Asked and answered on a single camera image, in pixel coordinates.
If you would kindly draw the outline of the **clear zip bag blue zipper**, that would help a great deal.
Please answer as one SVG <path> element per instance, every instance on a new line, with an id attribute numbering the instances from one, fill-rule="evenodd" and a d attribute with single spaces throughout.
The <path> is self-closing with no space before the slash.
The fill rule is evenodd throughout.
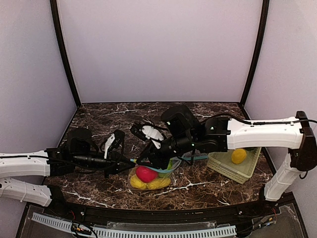
<path id="1" fill-rule="evenodd" d="M 170 186 L 173 182 L 173 173 L 181 164 L 178 158 L 169 160 L 167 169 L 155 169 L 136 165 L 129 171 L 128 185 L 134 190 L 159 190 Z"/>

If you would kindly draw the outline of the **yellow toy pear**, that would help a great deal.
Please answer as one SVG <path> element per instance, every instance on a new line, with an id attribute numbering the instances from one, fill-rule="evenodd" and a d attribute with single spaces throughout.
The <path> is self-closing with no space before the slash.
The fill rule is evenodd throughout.
<path id="1" fill-rule="evenodd" d="M 169 186 L 171 183 L 170 178 L 157 178 L 150 183 L 147 183 L 147 189 L 156 190 Z"/>

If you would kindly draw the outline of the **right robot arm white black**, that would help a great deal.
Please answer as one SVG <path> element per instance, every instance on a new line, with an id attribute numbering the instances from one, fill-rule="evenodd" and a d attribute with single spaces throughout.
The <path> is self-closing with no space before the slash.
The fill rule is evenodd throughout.
<path id="1" fill-rule="evenodd" d="M 136 123 L 131 132 L 148 145 L 137 158 L 137 164 L 166 169 L 169 160 L 185 153 L 227 152 L 251 147 L 283 147 L 287 154 L 283 164 L 263 188 L 263 199 L 278 201 L 284 191 L 303 172 L 317 165 L 317 141 L 305 112 L 273 120 L 243 120 L 221 113 L 199 121 L 186 105 L 166 110 L 160 117 L 165 130 L 150 123 Z"/>

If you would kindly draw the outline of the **red toy fruit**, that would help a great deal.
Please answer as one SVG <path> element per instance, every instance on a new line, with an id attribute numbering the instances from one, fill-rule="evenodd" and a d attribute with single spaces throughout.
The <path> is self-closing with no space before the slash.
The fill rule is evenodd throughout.
<path id="1" fill-rule="evenodd" d="M 138 166 L 136 168 L 137 177 L 144 183 L 149 183 L 158 177 L 158 172 L 149 169 L 148 167 Z"/>

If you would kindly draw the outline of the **green toy fruit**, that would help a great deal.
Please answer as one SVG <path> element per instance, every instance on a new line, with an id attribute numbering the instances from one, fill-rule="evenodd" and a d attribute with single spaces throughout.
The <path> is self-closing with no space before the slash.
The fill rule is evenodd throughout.
<path id="1" fill-rule="evenodd" d="M 171 174 L 171 172 L 173 171 L 172 168 L 173 168 L 173 161 L 170 160 L 167 169 L 164 170 L 163 173 L 158 173 L 158 176 L 159 176 L 160 178 L 167 178 L 167 177 L 169 177 L 170 174 Z"/>

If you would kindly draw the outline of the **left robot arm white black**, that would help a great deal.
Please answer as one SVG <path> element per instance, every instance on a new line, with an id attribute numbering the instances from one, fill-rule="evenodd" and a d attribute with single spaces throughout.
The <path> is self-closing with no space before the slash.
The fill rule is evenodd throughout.
<path id="1" fill-rule="evenodd" d="M 124 138 L 123 131 L 115 130 L 101 145 L 97 145 L 90 130 L 77 128 L 70 131 L 66 142 L 57 148 L 1 154 L 0 195 L 48 207 L 52 201 L 63 200 L 57 186 L 35 185 L 16 180 L 16 177 L 59 177 L 73 173 L 76 168 L 80 168 L 82 174 L 102 171 L 107 177 L 129 170 L 135 164 L 123 155 Z"/>

